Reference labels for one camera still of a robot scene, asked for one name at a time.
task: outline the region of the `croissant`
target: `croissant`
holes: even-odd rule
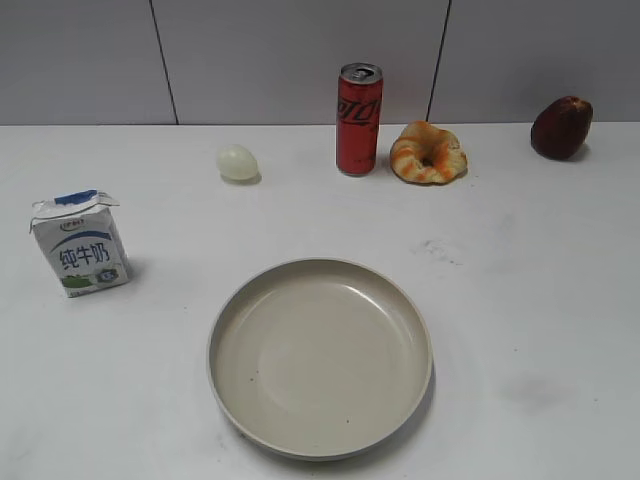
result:
[[[467,171],[458,138],[428,122],[412,122],[391,147],[391,168],[408,183],[449,183]]]

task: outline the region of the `milk carton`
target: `milk carton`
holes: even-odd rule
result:
[[[129,281],[129,263],[109,210],[116,205],[97,190],[34,204],[31,231],[67,296]]]

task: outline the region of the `tile grout line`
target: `tile grout line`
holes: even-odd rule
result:
[[[164,77],[167,81],[167,88],[169,89],[169,99],[171,100],[171,109],[173,110],[173,118],[176,125],[180,125],[178,120],[178,112],[176,110],[176,102],[173,98],[173,89],[171,88],[171,81],[169,80],[169,70],[167,69],[167,61],[164,58],[164,48],[162,48],[162,40],[160,40],[160,31],[158,30],[158,21],[156,20],[156,11],[153,8],[153,0],[149,0],[149,8],[151,9],[151,18],[153,19],[153,26],[156,29],[156,39],[158,40],[158,47],[160,49],[160,57],[162,58],[162,68],[164,70]]]
[[[444,16],[444,25],[442,27],[442,37],[440,38],[440,47],[438,48],[438,59],[436,60],[436,68],[433,72],[433,80],[431,81],[431,93],[429,94],[429,105],[427,106],[427,118],[429,121],[429,115],[431,115],[431,105],[433,104],[433,94],[436,90],[436,83],[438,82],[438,72],[440,71],[440,60],[442,59],[442,50],[444,48],[444,40],[447,36],[447,27],[449,26],[449,14],[451,13],[451,3],[453,0],[449,0],[447,3],[447,12]]]

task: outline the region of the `soda can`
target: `soda can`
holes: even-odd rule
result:
[[[336,115],[336,164],[347,175],[366,175],[376,163],[382,69],[350,63],[340,70]]]

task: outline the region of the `plate rim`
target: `plate rim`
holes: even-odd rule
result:
[[[426,346],[427,346],[427,371],[426,371],[425,378],[423,379],[423,385],[422,385],[422,387],[420,389],[420,393],[416,396],[416,399],[414,400],[413,404],[411,405],[411,407],[409,409],[407,409],[407,414],[402,419],[402,421],[400,421],[397,425],[395,425],[388,432],[385,432],[380,438],[374,440],[371,443],[368,443],[367,445],[364,445],[364,446],[362,446],[362,447],[360,447],[358,449],[355,449],[355,450],[349,450],[349,451],[340,452],[340,453],[336,453],[336,454],[330,454],[330,455],[314,455],[311,452],[302,452],[302,451],[299,451],[299,450],[296,451],[296,450],[290,449],[290,448],[281,448],[281,447],[278,447],[278,446],[270,443],[267,440],[264,440],[263,438],[260,438],[259,436],[255,435],[254,433],[249,431],[246,427],[244,427],[242,425],[241,422],[239,422],[234,417],[234,415],[229,411],[229,409],[226,407],[226,405],[222,401],[222,398],[220,397],[220,394],[218,393],[218,389],[216,388],[216,382],[213,379],[213,368],[212,368],[212,363],[213,362],[211,361],[211,345],[213,343],[214,338],[216,337],[216,329],[217,329],[217,327],[219,325],[222,313],[226,310],[226,308],[229,306],[231,301],[234,298],[236,298],[236,296],[247,285],[252,283],[254,280],[258,279],[262,275],[265,275],[265,274],[267,274],[267,273],[269,273],[269,272],[271,272],[273,270],[276,270],[278,268],[282,268],[282,267],[285,267],[287,265],[291,265],[291,264],[295,264],[295,263],[304,263],[304,262],[313,262],[313,261],[336,262],[336,263],[344,263],[344,264],[347,264],[347,265],[355,266],[355,267],[361,268],[363,270],[366,270],[369,273],[377,275],[378,277],[380,277],[381,279],[386,281],[389,285],[391,285],[393,288],[395,288],[400,294],[402,294],[402,296],[405,298],[405,300],[407,302],[409,302],[409,305],[411,306],[411,308],[413,309],[413,311],[417,315],[417,318],[418,318],[418,320],[420,322],[420,325],[422,327],[422,332],[423,332],[423,334],[425,336]],[[425,397],[425,395],[427,393],[427,390],[429,388],[429,384],[431,382],[431,377],[433,376],[433,347],[432,347],[432,343],[431,343],[431,335],[429,334],[429,329],[427,328],[427,325],[426,325],[426,323],[424,321],[424,318],[423,318],[422,314],[420,313],[420,310],[418,309],[416,304],[413,302],[411,297],[409,295],[407,295],[407,293],[402,288],[400,288],[400,286],[398,284],[396,284],[393,280],[391,280],[386,275],[383,275],[380,272],[378,272],[378,271],[376,271],[376,270],[374,270],[374,269],[372,269],[370,267],[367,267],[365,265],[362,265],[360,263],[353,262],[351,260],[345,260],[345,259],[342,259],[342,258],[336,258],[336,257],[303,257],[303,258],[297,258],[297,259],[293,259],[293,260],[280,262],[280,263],[278,263],[276,265],[273,265],[273,266],[271,266],[269,268],[266,268],[266,269],[260,271],[259,273],[253,275],[247,281],[242,283],[240,285],[240,287],[235,289],[234,292],[229,296],[229,298],[227,298],[227,300],[224,302],[224,304],[222,305],[222,307],[219,309],[218,313],[216,314],[215,321],[213,322],[213,326],[210,329],[209,337],[208,337],[208,340],[207,340],[207,350],[206,350],[206,355],[205,355],[205,361],[206,361],[206,368],[207,368],[207,377],[209,379],[209,386],[211,387],[211,391],[213,392],[213,395],[214,395],[214,397],[216,399],[218,407],[220,408],[220,410],[222,410],[222,412],[224,413],[224,416],[226,417],[226,419],[228,421],[230,421],[231,424],[238,431],[240,431],[240,433],[242,433],[246,438],[251,440],[254,444],[256,444],[256,445],[258,445],[258,446],[260,446],[262,448],[265,448],[265,449],[267,449],[267,450],[269,450],[271,452],[277,453],[278,455],[282,455],[282,456],[289,457],[289,458],[300,459],[300,460],[308,460],[308,461],[332,461],[332,460],[339,460],[339,459],[342,459],[342,458],[348,458],[348,457],[352,457],[352,456],[355,456],[355,455],[359,455],[361,453],[364,453],[365,451],[368,451],[368,450],[374,448],[378,444],[382,443],[383,441],[385,441],[386,439],[391,437],[400,428],[402,428],[402,426],[405,425],[407,423],[407,421],[409,421],[409,419],[416,413],[416,410],[418,409],[418,407],[420,406],[420,404],[424,400],[424,397]]]

